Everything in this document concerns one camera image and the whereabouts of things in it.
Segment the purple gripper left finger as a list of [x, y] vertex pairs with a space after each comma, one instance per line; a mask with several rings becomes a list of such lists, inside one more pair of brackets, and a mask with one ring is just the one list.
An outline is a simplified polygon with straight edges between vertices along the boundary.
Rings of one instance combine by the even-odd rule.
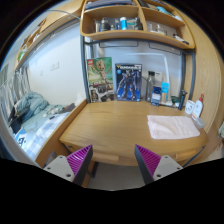
[[81, 186], [93, 155], [93, 148], [88, 145], [68, 156], [59, 155], [44, 170]]

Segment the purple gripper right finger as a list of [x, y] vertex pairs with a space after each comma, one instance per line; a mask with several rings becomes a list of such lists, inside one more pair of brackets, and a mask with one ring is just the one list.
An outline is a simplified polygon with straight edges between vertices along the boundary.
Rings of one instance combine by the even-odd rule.
[[182, 169], [170, 156], [159, 156], [139, 145], [135, 145], [134, 154], [145, 184], [150, 184]]

